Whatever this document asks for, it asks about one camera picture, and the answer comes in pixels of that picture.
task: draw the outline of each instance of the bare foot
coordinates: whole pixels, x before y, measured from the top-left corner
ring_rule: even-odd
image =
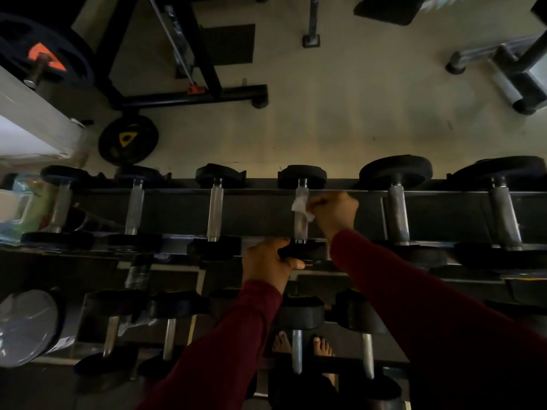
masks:
[[[287,334],[284,331],[277,334],[273,341],[273,352],[283,352],[286,354],[291,353],[291,343],[289,342],[289,338],[287,338]]]
[[[319,339],[319,337],[315,337],[313,339],[313,354],[316,356],[322,356],[322,357],[334,357],[334,353],[329,343],[325,340],[325,338]],[[330,380],[333,386],[336,387],[335,374],[323,374],[323,375]]]

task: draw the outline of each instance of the red long-sleeve shirt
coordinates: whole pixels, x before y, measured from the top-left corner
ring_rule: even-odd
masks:
[[[545,338],[356,231],[339,232],[330,256],[350,275],[413,371],[446,407],[545,407]],[[240,410],[281,301],[273,286],[246,282],[215,329],[186,348],[137,410]]]

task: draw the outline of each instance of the dumbbell handle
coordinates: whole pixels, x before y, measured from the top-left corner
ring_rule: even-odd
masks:
[[[118,338],[118,328],[120,326],[120,317],[108,318],[108,327],[106,329],[105,346],[103,348],[103,358],[110,357],[116,345]]]
[[[405,190],[402,185],[395,183],[388,188],[384,208],[389,240],[395,242],[396,245],[408,246],[410,244],[410,231]]]
[[[500,245],[506,250],[522,250],[519,223],[504,179],[495,180],[489,197]]]
[[[177,320],[168,319],[168,328],[165,331],[163,360],[170,361],[173,358],[174,336],[177,331]]]
[[[373,337],[371,334],[361,334],[363,338],[363,367],[365,369],[366,378],[374,379],[374,351]]]
[[[307,179],[299,179],[298,187],[295,192],[295,198],[310,197],[310,189],[307,187]],[[308,221],[304,213],[294,213],[294,241],[297,243],[305,243],[308,238]]]
[[[142,205],[144,202],[143,181],[135,181],[129,196],[129,207],[125,219],[125,234],[137,234],[142,217]]]
[[[302,374],[302,331],[293,330],[292,359],[295,374]]]
[[[222,204],[224,189],[222,179],[215,179],[211,188],[211,201],[209,202],[209,223],[207,224],[207,241],[218,241],[222,227]]]
[[[55,200],[55,206],[53,207],[53,214],[51,215],[51,233],[61,233],[63,226],[65,226],[70,204],[72,202],[71,185],[72,183],[68,182],[59,186],[57,199]]]

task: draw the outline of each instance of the floor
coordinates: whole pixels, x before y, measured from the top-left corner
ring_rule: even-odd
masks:
[[[217,72],[224,86],[267,83],[270,104],[263,110],[248,102],[143,110],[160,141],[141,165],[188,178],[219,163],[271,178],[286,165],[307,164],[331,178],[356,178],[374,159],[414,153],[429,158],[434,177],[443,178],[482,158],[547,156],[547,112],[524,117],[511,110],[486,63],[461,76],[444,70],[459,48],[542,31],[530,13],[535,0],[460,1],[420,12],[406,27],[353,16],[358,2],[321,0],[322,46],[309,50],[301,47],[309,0],[195,3],[205,27],[256,23],[254,62]],[[125,95],[185,89],[187,82],[173,73],[168,41],[148,1],[140,0],[111,78]],[[85,168],[113,174],[94,142],[119,113],[98,92],[63,93],[52,101],[69,116],[95,120]]]

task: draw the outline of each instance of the rubber foot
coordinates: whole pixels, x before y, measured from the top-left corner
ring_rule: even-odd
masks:
[[[310,36],[306,34],[304,37],[302,37],[302,47],[321,47],[321,36],[317,35],[315,39],[311,40]]]
[[[466,70],[465,68],[455,68],[450,62],[446,64],[445,69],[452,75],[461,75]]]
[[[536,113],[535,109],[530,109],[526,107],[526,104],[524,103],[523,99],[517,100],[515,103],[513,103],[513,109],[516,110],[521,115],[533,115]]]
[[[251,100],[251,103],[252,105],[256,108],[256,109],[263,109],[263,108],[266,108],[266,106],[268,106],[268,104],[270,103],[270,101],[268,100],[268,97],[265,97],[265,98],[253,98]]]

